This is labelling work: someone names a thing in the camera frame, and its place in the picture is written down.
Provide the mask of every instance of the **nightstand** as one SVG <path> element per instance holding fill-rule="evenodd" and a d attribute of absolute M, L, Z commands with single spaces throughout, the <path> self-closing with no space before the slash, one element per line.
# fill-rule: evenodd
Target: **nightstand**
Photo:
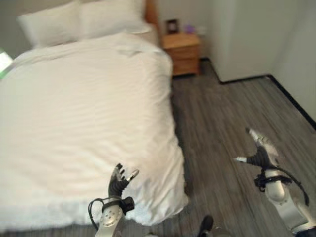
<path fill-rule="evenodd" d="M 173 75 L 199 75 L 199 48 L 201 42 L 197 35 L 178 33 L 165 35 L 162 47 L 173 61 Z"/>

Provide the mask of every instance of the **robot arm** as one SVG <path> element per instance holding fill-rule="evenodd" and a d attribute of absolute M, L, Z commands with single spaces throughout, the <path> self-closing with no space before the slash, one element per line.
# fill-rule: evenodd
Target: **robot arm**
<path fill-rule="evenodd" d="M 109 198 L 97 198 L 89 204 L 88 212 L 91 222 L 97 230 L 96 237 L 121 237 L 120 230 L 125 224 L 125 215 L 134 209 L 133 198 L 127 197 L 122 200 L 121 196 L 129 182 L 138 175 L 139 170 L 134 170 L 126 179 L 122 176 L 123 173 L 122 165 L 118 164 L 111 175 L 108 189 Z M 103 204 L 99 226 L 96 225 L 92 217 L 92 205 L 95 201 L 100 201 Z"/>
<path fill-rule="evenodd" d="M 292 198 L 284 184 L 294 181 L 303 191 L 305 204 L 308 205 L 309 199 L 302 185 L 286 170 L 278 167 L 277 150 L 266 137 L 252 129 L 246 131 L 255 141 L 258 151 L 254 156 L 236 160 L 262 168 L 261 174 L 254 180 L 255 185 L 260 191 L 265 192 L 268 200 L 276 207 L 280 217 L 295 236 L 315 237 L 316 222 L 305 206 Z M 282 176 L 280 171 L 285 172 L 290 178 Z"/>

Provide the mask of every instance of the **floor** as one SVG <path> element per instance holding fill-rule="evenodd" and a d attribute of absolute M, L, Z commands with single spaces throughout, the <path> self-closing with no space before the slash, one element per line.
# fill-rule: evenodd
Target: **floor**
<path fill-rule="evenodd" d="M 208 62 L 199 77 L 173 80 L 177 133 L 185 156 L 190 204 L 177 216 L 153 227 L 128 222 L 124 236 L 154 232 L 161 237 L 194 237 L 204 215 L 236 237 L 290 237 L 275 208 L 253 185 L 260 172 L 232 158 L 255 147 L 244 128 L 269 136 L 279 149 L 281 166 L 303 184 L 316 216 L 316 131 L 269 79 L 221 85 Z M 303 201 L 298 188 L 293 194 Z M 91 226 L 7 233 L 0 237 L 92 237 Z"/>

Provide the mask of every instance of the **shoe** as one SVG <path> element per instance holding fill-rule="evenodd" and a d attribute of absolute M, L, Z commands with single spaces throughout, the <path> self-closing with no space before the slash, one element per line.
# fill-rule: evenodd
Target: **shoe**
<path fill-rule="evenodd" d="M 158 237 L 156 235 L 154 235 L 154 233 L 150 232 L 147 235 L 145 235 L 144 237 Z"/>
<path fill-rule="evenodd" d="M 209 215 L 205 216 L 202 223 L 201 223 L 201 226 L 199 228 L 199 233 L 198 233 L 197 237 L 208 236 L 208 233 L 211 231 L 211 229 L 213 227 L 213 223 L 214 223 L 213 217 L 211 217 Z"/>

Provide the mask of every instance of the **wall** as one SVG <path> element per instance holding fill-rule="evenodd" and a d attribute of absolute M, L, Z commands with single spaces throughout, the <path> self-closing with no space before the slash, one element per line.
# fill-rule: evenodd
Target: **wall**
<path fill-rule="evenodd" d="M 70 0 L 0 0 L 0 47 L 13 58 L 31 48 L 16 16 L 61 5 Z M 165 20 L 179 19 L 180 28 L 185 24 L 205 25 L 207 21 L 208 0 L 156 0 L 162 32 L 165 32 Z"/>
<path fill-rule="evenodd" d="M 209 39 L 209 58 L 220 78 L 227 70 L 228 53 L 230 50 L 231 34 L 233 32 L 236 3 L 238 0 L 212 0 L 207 14 Z"/>
<path fill-rule="evenodd" d="M 316 1 L 304 11 L 272 74 L 316 121 Z"/>
<path fill-rule="evenodd" d="M 298 0 L 212 0 L 209 57 L 220 80 L 269 73 L 300 7 Z"/>
<path fill-rule="evenodd" d="M 156 0 L 158 5 L 161 31 L 165 34 L 166 20 L 178 19 L 180 29 L 186 24 L 196 27 L 205 26 L 207 22 L 209 0 Z M 208 56 L 207 37 L 201 37 L 203 42 L 201 57 Z"/>

